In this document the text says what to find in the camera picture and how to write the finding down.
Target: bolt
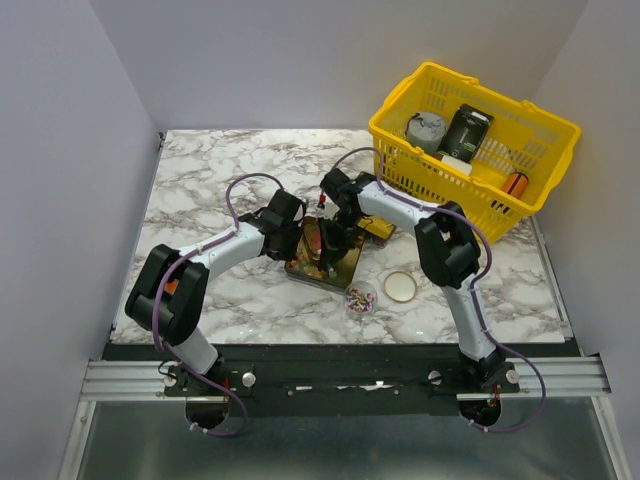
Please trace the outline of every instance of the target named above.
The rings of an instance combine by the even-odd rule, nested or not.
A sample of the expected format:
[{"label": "bolt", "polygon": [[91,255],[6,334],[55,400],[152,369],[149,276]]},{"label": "bolt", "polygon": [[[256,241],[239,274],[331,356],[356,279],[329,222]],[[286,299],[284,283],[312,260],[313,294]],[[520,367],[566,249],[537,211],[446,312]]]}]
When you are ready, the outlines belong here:
[{"label": "bolt", "polygon": [[518,381],[520,381],[520,375],[515,370],[508,370],[505,374],[505,377],[507,379],[507,382],[512,385],[515,385],[516,383],[518,383]]},{"label": "bolt", "polygon": [[442,383],[442,378],[440,378],[440,372],[438,372],[437,370],[433,370],[432,372],[429,373],[429,375],[427,376],[427,379],[429,381],[433,380],[431,382],[432,385],[440,385]]},{"label": "bolt", "polygon": [[164,377],[162,379],[162,382],[164,383],[165,387],[173,387],[176,383],[178,383],[178,381],[173,377]]},{"label": "bolt", "polygon": [[242,384],[245,387],[251,388],[255,383],[256,383],[256,376],[253,374],[253,372],[247,372],[242,376]]}]

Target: cable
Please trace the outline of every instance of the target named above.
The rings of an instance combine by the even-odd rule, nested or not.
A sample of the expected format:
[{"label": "cable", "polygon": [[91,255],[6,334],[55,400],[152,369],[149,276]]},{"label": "cable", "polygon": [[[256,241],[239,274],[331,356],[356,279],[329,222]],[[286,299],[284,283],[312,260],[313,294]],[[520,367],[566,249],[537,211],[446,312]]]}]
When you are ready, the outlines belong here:
[{"label": "cable", "polygon": [[231,182],[227,187],[227,193],[225,194],[225,199],[227,201],[227,208],[229,209],[231,218],[233,218],[233,224],[235,225],[236,230],[240,228],[240,220],[238,220],[238,214],[236,213],[236,210],[233,208],[233,205],[231,205],[231,190],[233,190],[233,187],[235,187],[238,183],[251,177],[268,178],[269,180],[273,180],[274,182],[276,182],[278,184],[278,187],[280,187],[281,190],[284,190],[284,187],[282,186],[282,183],[280,182],[280,180],[278,180],[273,175],[269,175],[268,173],[247,173],[246,175],[240,175],[233,182]]},{"label": "cable", "polygon": [[162,375],[163,377],[169,377],[172,378],[173,380],[177,380],[178,377],[176,376],[175,373],[172,373],[171,370],[169,370],[169,368],[167,368],[166,372],[162,371],[162,367],[164,367],[167,363],[169,362],[173,362],[173,360],[169,359],[169,360],[163,360],[160,365],[158,365],[158,373],[160,375]]},{"label": "cable", "polygon": [[[338,165],[340,165],[342,162],[344,162],[351,155],[355,155],[356,153],[360,153],[360,152],[368,152],[368,151],[374,151],[374,152],[377,152],[377,153],[380,154],[380,151],[377,148],[373,148],[373,147],[358,147],[358,148],[354,148],[353,150],[351,150],[350,152],[345,153],[338,160],[336,160],[336,163],[333,164],[333,167],[331,167],[331,170],[333,170],[334,168],[338,168]],[[326,200],[327,200],[327,196],[325,195],[324,190],[320,189],[320,198],[318,200],[318,206],[320,207],[320,205],[324,205],[324,202]]]},{"label": "cable", "polygon": [[349,152],[349,153],[343,155],[342,157],[340,157],[340,159],[335,163],[334,168],[337,165],[339,165],[343,160],[345,160],[347,157],[349,157],[350,155],[352,155],[354,153],[357,153],[357,152],[362,152],[362,151],[365,151],[365,150],[374,152],[376,155],[378,155],[378,158],[379,158],[380,161],[378,163],[378,172],[377,172],[377,175],[376,175],[376,181],[378,183],[378,186],[380,187],[380,190],[382,190],[383,193],[395,198],[396,200],[400,200],[401,202],[404,202],[407,205],[410,205],[412,207],[418,208],[419,210],[428,211],[428,212],[434,212],[434,213],[442,213],[444,215],[449,215],[451,217],[454,217],[457,220],[460,220],[461,222],[463,222],[468,227],[470,227],[476,233],[476,235],[478,235],[478,238],[480,238],[480,241],[482,242],[482,245],[484,246],[485,252],[487,254],[487,264],[485,265],[484,269],[479,274],[477,274],[471,280],[471,282],[469,283],[469,291],[471,292],[471,299],[472,299],[472,302],[473,302],[473,307],[474,307],[474,310],[476,311],[476,315],[478,316],[478,321],[480,322],[480,327],[482,328],[482,331],[487,336],[489,341],[491,343],[493,343],[497,348],[501,349],[503,352],[505,352],[506,354],[508,354],[510,356],[517,357],[517,358],[521,359],[522,361],[524,361],[527,365],[529,365],[531,367],[531,369],[534,371],[534,373],[538,377],[538,380],[540,381],[541,398],[540,398],[540,403],[538,405],[538,408],[533,413],[533,415],[531,415],[531,417],[528,420],[525,420],[524,422],[519,423],[517,425],[514,425],[512,427],[490,428],[490,427],[484,427],[482,425],[478,425],[476,423],[471,423],[471,425],[473,425],[477,429],[482,430],[482,431],[484,431],[486,433],[511,433],[511,432],[516,432],[518,430],[522,430],[523,428],[528,427],[533,422],[535,422],[538,419],[538,417],[540,417],[540,415],[542,414],[542,411],[544,410],[544,406],[545,406],[546,399],[547,399],[547,387],[546,387],[546,384],[544,383],[544,378],[542,377],[542,373],[540,373],[540,370],[538,370],[538,367],[536,367],[535,364],[531,360],[529,360],[529,358],[527,358],[525,355],[521,354],[520,352],[516,352],[512,348],[509,348],[506,345],[503,345],[502,343],[500,343],[491,334],[491,332],[489,331],[489,328],[487,326],[487,323],[486,323],[486,321],[484,319],[484,315],[483,315],[483,312],[482,312],[482,307],[480,306],[480,301],[479,301],[479,298],[478,298],[478,292],[476,290],[476,284],[489,273],[489,269],[491,268],[491,265],[493,264],[493,254],[491,253],[491,246],[489,245],[489,240],[487,240],[487,237],[476,226],[476,224],[471,222],[471,220],[469,220],[464,215],[460,215],[457,212],[453,212],[451,210],[447,210],[446,208],[430,207],[430,206],[424,205],[423,203],[418,203],[417,201],[413,201],[413,200],[411,200],[409,198],[406,198],[406,197],[398,194],[392,188],[385,187],[385,185],[382,182],[382,171],[384,169],[384,155],[382,154],[382,152],[380,150],[378,150],[375,147],[360,147],[360,148],[356,148],[355,150],[352,150],[351,152]]},{"label": "cable", "polygon": [[[240,221],[238,220],[238,214],[236,213],[235,209],[233,208],[233,205],[231,204],[231,190],[233,189],[233,187],[235,187],[238,183],[240,183],[243,180],[246,180],[247,178],[251,178],[251,177],[265,177],[268,178],[270,180],[275,181],[278,184],[278,187],[280,187],[282,190],[284,190],[284,187],[282,186],[282,183],[280,183],[280,181],[271,176],[268,175],[266,173],[248,173],[246,175],[241,175],[240,177],[236,178],[233,182],[231,182],[231,184],[227,187],[227,192],[225,194],[225,199],[227,201],[227,208],[229,209],[229,213],[231,214],[231,218],[233,218],[233,224],[235,225],[235,229],[231,230],[229,233],[227,233],[226,235],[224,235],[223,237],[220,237],[216,240],[212,240],[208,243],[205,243],[204,245],[202,245],[200,248],[196,248],[188,253],[186,253],[185,255],[181,256],[180,258],[178,258],[178,260],[176,260],[173,264],[171,264],[171,266],[167,269],[167,271],[164,273],[164,275],[162,276],[162,279],[160,280],[160,285],[158,285],[158,290],[156,291],[156,296],[153,302],[153,310],[151,311],[151,334],[153,336],[153,344],[156,347],[156,350],[158,352],[163,352],[165,351],[164,348],[164,344],[162,339],[160,338],[160,332],[159,332],[159,325],[158,325],[158,316],[160,313],[160,303],[162,301],[162,294],[164,292],[164,288],[167,285],[167,282],[169,281],[169,279],[171,278],[171,275],[173,275],[173,272],[176,271],[176,269],[182,265],[184,262],[186,262],[187,260],[195,257],[196,255],[199,255],[200,253],[209,250],[210,248],[213,248],[217,245],[220,245],[224,242],[226,242],[227,240],[230,240],[231,238],[233,238],[236,233],[238,232],[238,228],[240,227]],[[182,363],[182,367],[188,371],[191,375],[193,375],[194,377],[196,377],[198,380],[200,380],[201,382],[204,382],[205,384],[209,385],[210,387],[215,388],[216,390],[224,393],[225,395],[228,395],[230,398],[234,399],[238,405],[240,406],[240,409],[242,410],[242,416],[243,416],[243,422],[242,425],[240,427],[238,427],[236,430],[233,430],[231,432],[217,432],[215,430],[207,430],[205,431],[205,429],[201,429],[202,431],[205,431],[206,434],[208,435],[212,435],[212,436],[216,436],[216,437],[231,437],[231,436],[235,436],[237,434],[239,434],[240,432],[242,432],[248,422],[249,422],[249,412],[247,411],[247,407],[244,404],[244,402],[242,401],[242,399],[236,395],[234,392],[232,392],[231,390],[229,390],[228,388],[223,387],[222,385],[218,385],[217,383],[215,383],[212,380],[209,380],[207,377],[205,377],[204,375],[202,375],[199,372],[196,372],[191,366],[187,365],[186,363],[184,363],[182,361],[181,358],[179,358],[175,353],[171,352],[171,355],[178,361]]]},{"label": "cable", "polygon": [[500,401],[500,390],[498,389],[498,384],[493,384],[493,399],[488,402],[490,407],[495,407]]}]

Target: candy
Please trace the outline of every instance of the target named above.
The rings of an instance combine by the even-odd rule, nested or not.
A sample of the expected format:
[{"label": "candy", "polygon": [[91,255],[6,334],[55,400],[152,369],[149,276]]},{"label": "candy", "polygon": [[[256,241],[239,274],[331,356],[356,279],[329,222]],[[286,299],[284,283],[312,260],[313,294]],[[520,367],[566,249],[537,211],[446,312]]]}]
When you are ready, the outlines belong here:
[{"label": "candy", "polygon": [[349,309],[357,313],[365,313],[373,310],[376,297],[371,293],[360,292],[356,288],[349,287],[345,292],[345,302]]}]

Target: yellow basket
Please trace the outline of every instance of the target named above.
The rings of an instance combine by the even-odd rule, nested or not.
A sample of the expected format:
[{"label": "yellow basket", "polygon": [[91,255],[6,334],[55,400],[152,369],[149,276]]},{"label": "yellow basket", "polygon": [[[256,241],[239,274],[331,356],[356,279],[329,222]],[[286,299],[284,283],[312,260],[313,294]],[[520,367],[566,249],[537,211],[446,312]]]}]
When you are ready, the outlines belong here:
[{"label": "yellow basket", "polygon": [[[471,175],[444,165],[404,138],[414,113],[431,111],[449,125],[463,103],[494,117],[471,161]],[[383,178],[387,183],[423,200],[459,203],[490,242],[542,208],[567,171],[580,137],[577,125],[430,62],[393,89],[369,121],[369,132],[374,146],[385,155]],[[377,171],[377,157],[374,165]],[[529,179],[519,199],[500,190],[515,171]]]}]

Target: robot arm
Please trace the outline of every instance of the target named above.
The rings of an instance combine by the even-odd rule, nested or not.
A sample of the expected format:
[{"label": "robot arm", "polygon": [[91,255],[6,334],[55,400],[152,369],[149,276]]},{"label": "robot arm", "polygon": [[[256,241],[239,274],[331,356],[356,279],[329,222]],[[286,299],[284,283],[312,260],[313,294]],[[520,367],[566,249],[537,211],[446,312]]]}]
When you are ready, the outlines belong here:
[{"label": "robot arm", "polygon": [[274,260],[295,258],[306,211],[302,200],[278,190],[266,208],[248,213],[233,229],[179,250],[158,245],[149,253],[125,304],[125,313],[145,330],[152,329],[152,311],[160,281],[181,256],[202,245],[221,241],[183,262],[165,286],[158,315],[159,334],[179,358],[195,371],[206,374],[218,352],[198,328],[207,284],[221,273],[250,258],[267,255]]},{"label": "robot arm", "polygon": [[407,195],[420,207],[408,205],[386,195],[375,176],[366,173],[351,180],[334,169],[321,186],[339,207],[333,219],[320,223],[321,267],[331,268],[351,248],[352,233],[363,215],[381,217],[411,233],[418,244],[423,272],[442,288],[449,303],[463,363],[478,383],[487,382],[504,363],[504,356],[484,334],[471,298],[469,284],[479,270],[480,248],[468,225],[452,216],[425,210],[437,207],[463,214],[460,206],[453,202],[444,206],[420,202]]}]

